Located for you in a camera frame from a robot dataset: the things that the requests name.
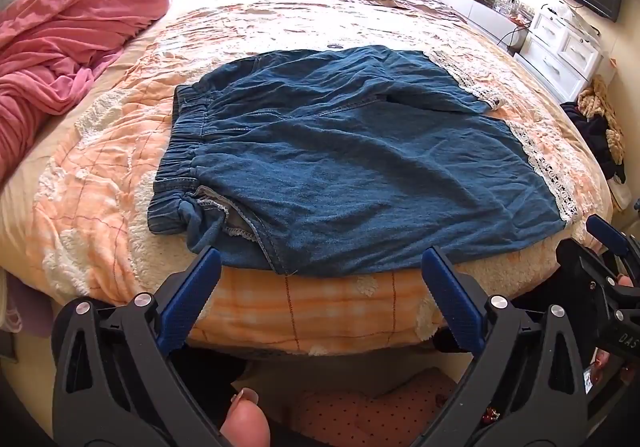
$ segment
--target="blue gripper pad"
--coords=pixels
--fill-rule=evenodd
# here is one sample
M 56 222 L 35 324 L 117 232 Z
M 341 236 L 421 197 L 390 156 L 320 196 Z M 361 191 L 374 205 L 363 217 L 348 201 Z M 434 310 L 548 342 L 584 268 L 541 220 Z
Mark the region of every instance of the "blue gripper pad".
M 185 280 L 160 316 L 158 349 L 167 356 L 181 348 L 198 315 L 220 280 L 222 261 L 216 249 L 209 249 L 191 263 Z
M 626 242 L 626 237 L 597 214 L 587 218 L 587 232 L 618 257 L 625 257 L 629 252 L 629 245 Z
M 454 273 L 453 266 L 431 247 L 422 254 L 422 278 L 447 319 L 458 346 L 478 356 L 484 350 L 482 313 Z

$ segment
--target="white cabinet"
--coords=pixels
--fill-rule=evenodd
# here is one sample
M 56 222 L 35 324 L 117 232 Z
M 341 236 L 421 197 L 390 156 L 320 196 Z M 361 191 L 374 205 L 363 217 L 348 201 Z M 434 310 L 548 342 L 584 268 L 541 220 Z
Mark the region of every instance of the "white cabinet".
M 598 42 L 549 9 L 536 14 L 516 60 L 543 79 L 558 102 L 573 102 L 596 73 L 607 84 L 615 75 L 614 65 Z

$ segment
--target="pink blanket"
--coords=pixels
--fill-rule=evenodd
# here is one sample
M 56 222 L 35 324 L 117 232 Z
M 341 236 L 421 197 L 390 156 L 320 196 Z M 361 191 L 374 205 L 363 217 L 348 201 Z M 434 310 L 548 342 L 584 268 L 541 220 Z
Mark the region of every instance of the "pink blanket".
M 0 184 L 172 0 L 16 0 L 0 12 Z

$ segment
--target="silver screw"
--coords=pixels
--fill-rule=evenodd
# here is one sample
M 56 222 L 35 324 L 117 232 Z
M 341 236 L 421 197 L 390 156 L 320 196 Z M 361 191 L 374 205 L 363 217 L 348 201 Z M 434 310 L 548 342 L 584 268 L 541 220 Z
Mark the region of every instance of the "silver screw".
M 136 298 L 133 299 L 133 302 L 136 306 L 146 306 L 151 302 L 151 296 L 148 293 L 139 293 L 136 295 Z
M 562 308 L 562 306 L 554 304 L 553 306 L 551 306 L 551 313 L 553 313 L 553 315 L 555 315 L 556 317 L 564 317 L 564 308 Z
M 90 309 L 91 309 L 91 305 L 87 301 L 84 301 L 84 302 L 79 303 L 78 306 L 76 306 L 76 313 L 78 315 L 84 315 Z
M 507 308 L 508 304 L 509 303 L 507 302 L 507 299 L 505 299 L 502 295 L 494 295 L 493 297 L 491 297 L 491 306 L 495 308 L 500 308 L 502 310 Z

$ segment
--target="bed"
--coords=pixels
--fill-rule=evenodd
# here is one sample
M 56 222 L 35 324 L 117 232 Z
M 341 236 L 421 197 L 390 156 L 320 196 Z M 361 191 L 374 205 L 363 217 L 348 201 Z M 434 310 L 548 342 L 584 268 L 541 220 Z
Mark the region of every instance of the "bed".
M 0 194 L 0 266 L 60 303 L 126 303 L 194 255 L 151 234 L 146 210 L 168 144 L 172 96 L 214 67 L 274 49 L 380 44 L 419 49 L 460 85 L 501 98 L 492 116 L 522 142 L 564 231 L 516 253 L 457 265 L 508 297 L 557 268 L 560 239 L 597 242 L 610 220 L 600 168 L 561 108 L 507 54 L 436 0 L 175 0 L 67 115 L 52 120 Z M 305 279 L 224 268 L 191 338 L 245 356 L 340 355 L 428 340 L 443 324 L 417 270 Z

